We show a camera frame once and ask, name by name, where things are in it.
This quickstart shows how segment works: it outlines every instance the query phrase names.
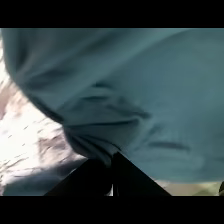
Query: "wrinkled fabric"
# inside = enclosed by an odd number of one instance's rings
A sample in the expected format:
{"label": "wrinkled fabric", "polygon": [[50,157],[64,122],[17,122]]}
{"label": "wrinkled fabric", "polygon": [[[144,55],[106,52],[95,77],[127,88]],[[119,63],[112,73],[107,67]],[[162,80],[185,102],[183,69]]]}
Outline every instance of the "wrinkled fabric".
{"label": "wrinkled fabric", "polygon": [[3,28],[12,79],[72,148],[147,175],[224,179],[224,29]]}

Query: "blurry ground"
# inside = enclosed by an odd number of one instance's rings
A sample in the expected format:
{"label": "blurry ground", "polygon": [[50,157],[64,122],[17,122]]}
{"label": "blurry ground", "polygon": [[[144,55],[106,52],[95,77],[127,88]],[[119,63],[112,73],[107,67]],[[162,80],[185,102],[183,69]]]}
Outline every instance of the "blurry ground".
{"label": "blurry ground", "polygon": [[11,82],[0,41],[0,195],[12,181],[81,158]]}

